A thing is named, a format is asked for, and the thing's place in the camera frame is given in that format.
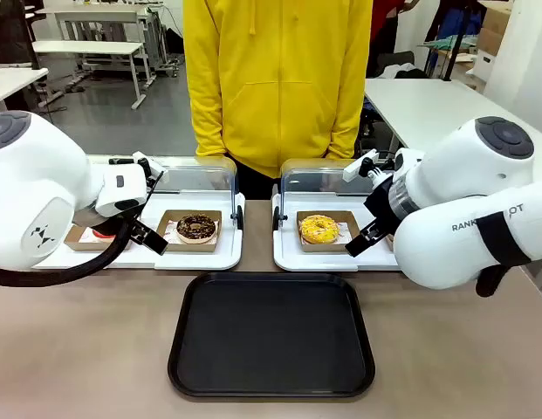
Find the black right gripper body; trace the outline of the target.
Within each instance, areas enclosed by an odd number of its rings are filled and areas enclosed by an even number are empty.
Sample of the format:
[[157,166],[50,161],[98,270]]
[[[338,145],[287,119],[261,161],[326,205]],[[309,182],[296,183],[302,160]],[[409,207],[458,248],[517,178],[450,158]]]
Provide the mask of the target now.
[[389,190],[393,185],[393,176],[382,181],[367,197],[364,206],[374,217],[371,225],[374,228],[398,228],[401,219],[394,213],[389,203]]

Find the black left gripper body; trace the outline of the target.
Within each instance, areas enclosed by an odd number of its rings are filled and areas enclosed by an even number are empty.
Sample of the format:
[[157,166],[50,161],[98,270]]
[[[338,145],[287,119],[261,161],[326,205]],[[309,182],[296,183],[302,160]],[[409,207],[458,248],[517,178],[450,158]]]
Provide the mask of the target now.
[[124,223],[130,223],[131,219],[142,212],[142,206],[127,209],[115,216],[102,216],[93,206],[80,209],[74,214],[74,224],[84,228],[91,228],[102,235],[116,235]]

